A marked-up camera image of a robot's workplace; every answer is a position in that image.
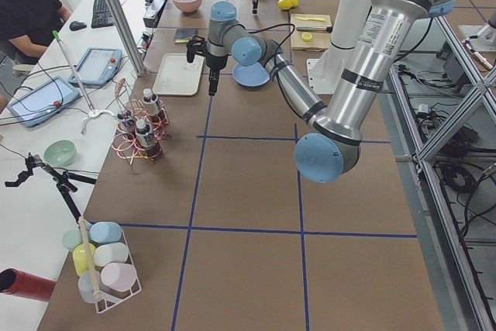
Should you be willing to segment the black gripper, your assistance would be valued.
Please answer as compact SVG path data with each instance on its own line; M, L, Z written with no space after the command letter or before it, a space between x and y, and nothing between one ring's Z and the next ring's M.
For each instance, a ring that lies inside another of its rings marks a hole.
M210 68L208 76L208 94L214 96L218 89L219 72L227 65L227 53L222 51L215 54L207 50L205 53L205 62Z

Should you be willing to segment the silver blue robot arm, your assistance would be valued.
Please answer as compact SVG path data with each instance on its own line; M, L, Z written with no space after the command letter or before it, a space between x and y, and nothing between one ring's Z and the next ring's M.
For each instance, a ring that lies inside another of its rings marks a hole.
M360 128L414 22L445 15L455 0L340 0L332 35L351 35L350 57L336 75L336 89L324 102L287 61L273 40L254 36L237 20L236 7L216 2L201 51L215 94L229 57L243 66L260 64L277 82L290 108L312 132L296 144L301 175L317 183L336 180L360 157Z

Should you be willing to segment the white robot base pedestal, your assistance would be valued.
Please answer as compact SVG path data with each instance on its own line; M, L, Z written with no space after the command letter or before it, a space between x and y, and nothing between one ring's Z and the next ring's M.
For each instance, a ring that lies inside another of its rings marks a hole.
M317 94L332 94L370 11L370 0L340 0L328 50L307 60L308 83Z

